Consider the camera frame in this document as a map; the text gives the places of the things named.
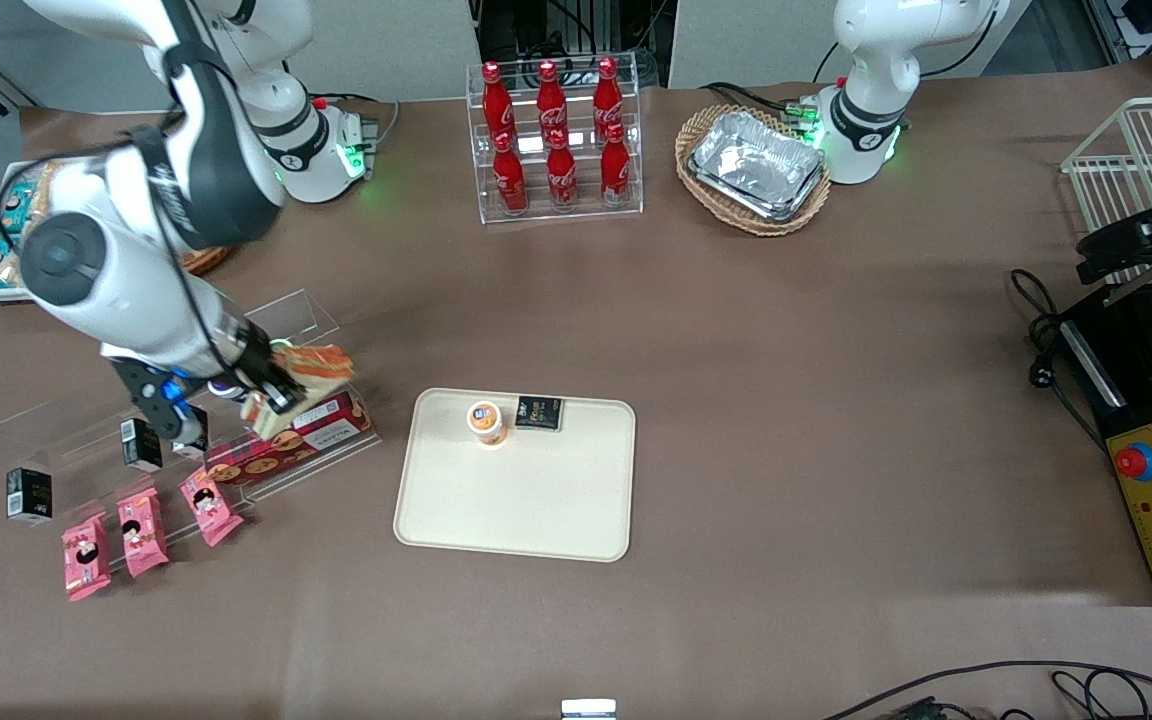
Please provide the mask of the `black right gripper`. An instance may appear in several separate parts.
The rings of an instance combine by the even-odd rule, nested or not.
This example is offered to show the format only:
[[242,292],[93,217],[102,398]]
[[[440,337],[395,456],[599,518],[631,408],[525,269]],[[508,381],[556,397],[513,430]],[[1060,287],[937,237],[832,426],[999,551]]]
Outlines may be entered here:
[[291,370],[274,364],[268,333],[259,325],[223,323],[223,329],[219,331],[219,351],[223,361],[220,387],[256,389],[274,396],[274,414],[289,414],[305,400],[305,387]]

